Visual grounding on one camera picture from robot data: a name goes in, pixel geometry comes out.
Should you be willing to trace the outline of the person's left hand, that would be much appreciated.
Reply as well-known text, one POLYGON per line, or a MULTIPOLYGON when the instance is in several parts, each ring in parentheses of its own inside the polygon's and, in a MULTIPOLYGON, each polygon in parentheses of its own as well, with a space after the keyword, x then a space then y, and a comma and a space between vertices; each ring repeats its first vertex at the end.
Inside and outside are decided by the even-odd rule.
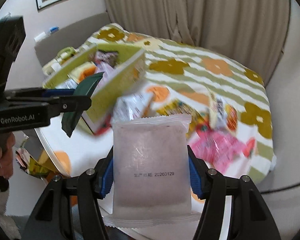
POLYGON ((13 146, 15 145, 15 136, 9 134, 6 141, 6 150, 0 148, 0 176, 10 179, 13 175, 13 146))

